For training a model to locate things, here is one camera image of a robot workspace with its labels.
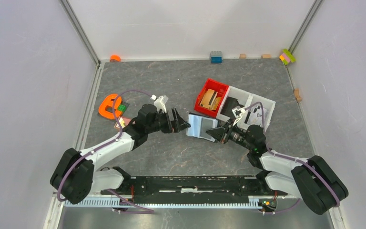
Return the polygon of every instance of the white wall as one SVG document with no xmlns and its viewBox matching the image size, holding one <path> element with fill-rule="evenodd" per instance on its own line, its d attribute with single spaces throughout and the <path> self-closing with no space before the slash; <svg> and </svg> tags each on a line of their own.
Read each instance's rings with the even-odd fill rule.
<svg viewBox="0 0 366 229">
<path fill-rule="evenodd" d="M 278 56 L 313 0 L 69 0 L 99 58 Z"/>
<path fill-rule="evenodd" d="M 42 228 L 95 66 L 56 0 L 0 0 L 0 228 Z"/>
<path fill-rule="evenodd" d="M 348 187 L 347 228 L 366 228 L 366 1 L 324 1 L 291 65 L 319 155 Z"/>
</svg>

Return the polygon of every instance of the white box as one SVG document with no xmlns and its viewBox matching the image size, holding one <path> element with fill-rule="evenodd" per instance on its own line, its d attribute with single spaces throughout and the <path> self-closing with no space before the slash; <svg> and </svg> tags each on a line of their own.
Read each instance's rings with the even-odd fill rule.
<svg viewBox="0 0 366 229">
<path fill-rule="evenodd" d="M 263 104 L 263 107 L 268 110 L 268 114 L 264 120 L 265 122 L 265 130 L 270 125 L 271 116 L 273 114 L 273 110 L 275 107 L 275 101 L 266 99 L 264 97 L 258 96 L 256 94 L 252 94 L 250 92 L 246 92 L 244 90 L 238 89 L 236 87 L 229 86 L 227 93 L 225 94 L 225 97 L 222 100 L 221 106 L 218 110 L 217 119 L 221 121 L 228 121 L 229 117 L 221 114 L 222 108 L 224 107 L 225 101 L 227 97 L 232 97 L 238 100 L 239 104 L 244 105 L 244 107 L 249 107 L 251 104 L 254 104 L 255 102 L 261 102 Z M 243 115 L 242 119 L 238 122 L 237 126 L 243 130 L 247 130 L 249 127 L 248 124 L 245 123 L 245 119 L 248 115 L 249 111 L 246 111 L 246 113 Z"/>
</svg>

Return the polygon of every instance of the black base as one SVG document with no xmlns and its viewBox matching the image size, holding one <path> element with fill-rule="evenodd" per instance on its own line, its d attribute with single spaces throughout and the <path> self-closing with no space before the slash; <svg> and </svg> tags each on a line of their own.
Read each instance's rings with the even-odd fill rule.
<svg viewBox="0 0 366 229">
<path fill-rule="evenodd" d="M 272 190 L 266 191 L 255 176 L 133 177 L 126 178 L 116 191 L 122 195 L 131 195 L 131 187 L 134 189 L 134 203 L 140 204 L 249 203 L 249 196 L 275 194 Z M 182 193 L 182 188 L 212 192 Z M 111 195 L 106 190 L 102 194 Z"/>
</svg>

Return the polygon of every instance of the white cable clip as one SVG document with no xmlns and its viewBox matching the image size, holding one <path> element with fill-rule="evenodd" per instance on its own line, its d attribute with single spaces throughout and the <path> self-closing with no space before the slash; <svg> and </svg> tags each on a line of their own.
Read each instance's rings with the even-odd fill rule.
<svg viewBox="0 0 366 229">
<path fill-rule="evenodd" d="M 156 106 L 158 112 L 162 110 L 164 113 L 166 113 L 166 102 L 168 101 L 168 99 L 169 98 L 166 95 L 161 95 L 156 98 L 153 104 Z"/>
<path fill-rule="evenodd" d="M 242 119 L 242 116 L 246 113 L 246 110 L 243 107 L 237 106 L 232 109 L 232 113 L 236 118 L 232 126 L 235 126 Z"/>
</svg>

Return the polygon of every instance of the green block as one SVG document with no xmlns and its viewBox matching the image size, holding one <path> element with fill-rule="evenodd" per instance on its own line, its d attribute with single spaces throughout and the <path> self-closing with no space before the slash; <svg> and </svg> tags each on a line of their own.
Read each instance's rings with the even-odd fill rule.
<svg viewBox="0 0 366 229">
<path fill-rule="evenodd" d="M 291 62 L 294 63 L 296 61 L 295 57 L 288 51 L 287 49 L 283 49 L 283 52 L 290 58 Z"/>
<path fill-rule="evenodd" d="M 124 112 L 125 109 L 126 109 L 126 107 L 122 104 L 119 107 L 117 107 L 117 110 L 122 111 L 122 112 Z"/>
</svg>

